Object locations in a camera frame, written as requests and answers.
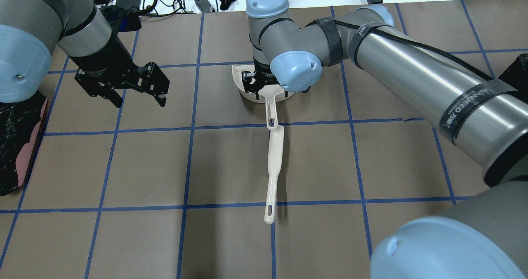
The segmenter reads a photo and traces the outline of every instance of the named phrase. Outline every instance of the blue cap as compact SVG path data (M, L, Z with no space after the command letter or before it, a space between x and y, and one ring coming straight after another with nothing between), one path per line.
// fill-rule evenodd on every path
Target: blue cap
M459 221L411 221L376 247L371 279L521 279L521 270L492 240Z
M289 92L299 92L314 85L323 72L317 56L306 51L288 51L277 55L270 64L279 85Z
M18 28L0 25L0 102L32 97L50 65L50 52L40 40Z
M382 19L385 21L385 23L389 24L390 26L394 27L394 17L392 17L392 14L387 10L387 8L383 5L372 5L372 6L364 6L357 8L358 9L370 9L376 12Z
M269 18L286 12L288 0L245 0L245 12L253 18Z

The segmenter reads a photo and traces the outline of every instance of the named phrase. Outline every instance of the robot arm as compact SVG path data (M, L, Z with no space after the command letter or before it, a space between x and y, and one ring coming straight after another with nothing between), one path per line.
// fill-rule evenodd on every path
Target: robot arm
M274 82L305 92L323 66L349 58L475 159L492 187L383 240L372 255L371 277L525 278L528 104L509 94L516 89L412 41L391 27L383 6L317 19L305 28L288 6L288 0L247 0L256 71L243 73L246 92L258 97Z
M30 98L58 44L79 66L75 80L87 94L109 99L132 88L164 106L169 80L153 62L138 67L92 0L0 0L0 102Z

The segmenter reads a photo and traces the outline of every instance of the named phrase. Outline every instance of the white plastic tool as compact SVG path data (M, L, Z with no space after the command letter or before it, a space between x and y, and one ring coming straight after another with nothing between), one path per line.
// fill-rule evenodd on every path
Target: white plastic tool
M233 79L240 94L252 102L266 105L266 126L270 131L268 149L268 193L266 196L266 212L264 222L272 224L275 222L275 206L277 205L277 181L283 164L284 127L279 124L277 118L277 102L287 99L284 89L279 85L266 85L259 91L260 98L255 94L246 93L242 82L242 72L253 72L253 65L233 65Z

